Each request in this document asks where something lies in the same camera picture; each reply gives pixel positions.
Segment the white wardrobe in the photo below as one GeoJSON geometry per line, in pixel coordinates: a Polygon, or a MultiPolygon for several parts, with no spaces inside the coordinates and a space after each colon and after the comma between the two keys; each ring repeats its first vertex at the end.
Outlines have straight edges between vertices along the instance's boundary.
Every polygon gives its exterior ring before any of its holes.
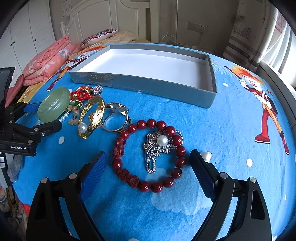
{"type": "Polygon", "coordinates": [[[15,67],[10,87],[27,63],[54,42],[49,0],[30,1],[15,15],[0,39],[0,68],[15,67]]]}

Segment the embroidered pillow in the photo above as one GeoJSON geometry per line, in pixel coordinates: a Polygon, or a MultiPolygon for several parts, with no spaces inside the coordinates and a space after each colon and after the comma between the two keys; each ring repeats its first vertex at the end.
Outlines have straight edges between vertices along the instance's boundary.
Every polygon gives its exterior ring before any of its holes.
{"type": "Polygon", "coordinates": [[[87,39],[83,40],[80,44],[80,46],[84,49],[87,48],[93,44],[96,44],[98,42],[101,42],[104,39],[107,39],[114,34],[117,33],[117,30],[114,28],[106,29],[102,32],[98,32],[97,34],[94,34],[93,36],[88,37],[87,39]]]}

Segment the red bead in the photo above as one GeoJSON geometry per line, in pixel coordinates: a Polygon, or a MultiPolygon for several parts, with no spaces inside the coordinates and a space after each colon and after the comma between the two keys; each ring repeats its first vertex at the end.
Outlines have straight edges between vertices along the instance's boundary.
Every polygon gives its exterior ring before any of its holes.
{"type": "Polygon", "coordinates": [[[168,126],[166,129],[165,129],[165,135],[167,137],[172,137],[174,136],[176,133],[176,129],[173,127],[173,126],[168,126]]]}
{"type": "Polygon", "coordinates": [[[172,186],[174,186],[174,184],[175,184],[175,181],[172,177],[166,177],[163,180],[163,186],[166,188],[171,188],[172,186]]]}
{"type": "Polygon", "coordinates": [[[172,178],[179,179],[182,176],[182,170],[180,168],[174,168],[172,170],[172,178]]]}
{"type": "Polygon", "coordinates": [[[163,190],[163,184],[161,182],[155,182],[151,184],[151,191],[154,193],[160,193],[163,190]]]}
{"type": "Polygon", "coordinates": [[[156,126],[156,120],[154,120],[154,119],[149,119],[149,120],[147,120],[147,126],[148,126],[150,129],[154,128],[154,127],[156,126]]]}
{"type": "Polygon", "coordinates": [[[129,126],[128,126],[128,132],[129,133],[135,133],[137,131],[137,126],[135,125],[135,124],[130,124],[129,126]]]}
{"type": "Polygon", "coordinates": [[[180,146],[182,145],[182,137],[179,135],[174,135],[172,138],[173,145],[180,146]]]}
{"type": "Polygon", "coordinates": [[[126,130],[122,131],[120,137],[122,137],[124,140],[127,140],[129,138],[129,132],[126,130]]]}
{"type": "Polygon", "coordinates": [[[118,170],[122,168],[122,162],[120,159],[115,159],[114,161],[112,161],[112,167],[114,170],[118,170]]]}
{"type": "Polygon", "coordinates": [[[175,162],[176,167],[182,168],[186,165],[186,160],[184,157],[178,157],[175,162]]]}
{"type": "Polygon", "coordinates": [[[183,156],[186,153],[185,147],[183,146],[177,146],[175,149],[176,155],[177,156],[183,156]]]}
{"type": "Polygon", "coordinates": [[[137,128],[140,129],[140,130],[144,130],[146,128],[146,121],[139,120],[137,122],[137,128]]]}
{"type": "Polygon", "coordinates": [[[156,128],[159,131],[163,131],[166,128],[166,123],[163,120],[160,120],[159,122],[156,123],[156,128]]]}
{"type": "Polygon", "coordinates": [[[141,192],[148,192],[150,190],[150,184],[146,181],[139,182],[138,188],[141,192]]]}

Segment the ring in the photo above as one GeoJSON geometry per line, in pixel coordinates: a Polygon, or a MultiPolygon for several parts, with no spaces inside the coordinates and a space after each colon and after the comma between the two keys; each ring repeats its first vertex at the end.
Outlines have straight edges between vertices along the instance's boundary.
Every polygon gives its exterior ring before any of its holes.
{"type": "MultiPolygon", "coordinates": [[[[104,130],[109,131],[109,132],[120,132],[124,129],[127,129],[127,127],[129,126],[129,124],[131,124],[131,119],[128,116],[128,112],[129,110],[126,108],[125,105],[122,105],[120,103],[115,103],[115,102],[111,102],[109,104],[106,105],[106,109],[110,108],[111,109],[111,114],[109,116],[107,116],[106,119],[104,119],[104,117],[102,117],[100,123],[97,125],[97,128],[102,127],[104,130]],[[110,130],[108,128],[105,127],[105,123],[106,121],[112,117],[114,114],[120,113],[122,115],[124,115],[126,117],[124,124],[116,129],[116,130],[110,130]]],[[[92,118],[94,113],[90,113],[89,114],[89,120],[92,118]]]]}
{"type": "Polygon", "coordinates": [[[100,96],[94,96],[89,102],[86,103],[85,107],[83,108],[78,124],[78,135],[83,139],[87,139],[91,133],[96,129],[96,127],[100,124],[103,115],[105,113],[105,102],[100,96]],[[98,107],[96,108],[96,112],[92,115],[90,119],[90,125],[87,126],[85,123],[82,122],[85,114],[90,110],[90,108],[95,104],[98,103],[98,107]]]}

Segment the wooden bed frame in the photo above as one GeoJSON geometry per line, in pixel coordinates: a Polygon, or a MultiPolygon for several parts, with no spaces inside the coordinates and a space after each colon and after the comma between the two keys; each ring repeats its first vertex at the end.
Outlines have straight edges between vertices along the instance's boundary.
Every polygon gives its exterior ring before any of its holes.
{"type": "Polygon", "coordinates": [[[79,43],[97,32],[115,28],[158,43],[159,6],[160,0],[83,0],[67,14],[69,23],[65,26],[61,22],[61,33],[70,36],[72,43],[79,43]]]}

